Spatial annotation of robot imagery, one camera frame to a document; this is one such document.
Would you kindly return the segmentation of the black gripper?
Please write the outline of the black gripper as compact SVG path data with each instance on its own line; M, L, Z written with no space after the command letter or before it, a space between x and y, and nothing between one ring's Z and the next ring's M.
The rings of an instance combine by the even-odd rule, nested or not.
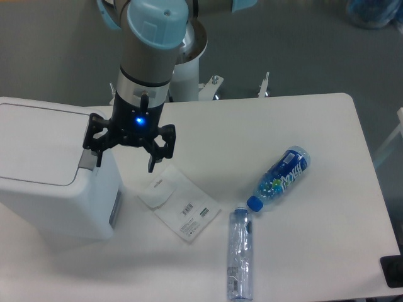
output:
M173 157L176 143L173 124L158 127L163 107L164 103L143 112L140 106L126 102L116 93L109 120L96 113L89 115L82 147L97 157L97 167L101 167L103 152L117 145L151 147L148 172L153 172L157 163ZM157 136L164 141L162 147L155 141Z

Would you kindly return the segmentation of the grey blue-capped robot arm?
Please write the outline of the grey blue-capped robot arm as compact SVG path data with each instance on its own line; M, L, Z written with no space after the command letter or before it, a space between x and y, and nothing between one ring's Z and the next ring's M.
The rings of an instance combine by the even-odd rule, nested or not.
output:
M142 147L149 154L148 170L173 156L174 125L159 126L174 68L190 48L183 40L199 15L235 13L255 1L114 1L115 21L123 33L123 55L106 120L89 116L83 148L101 166L104 151L123 145Z

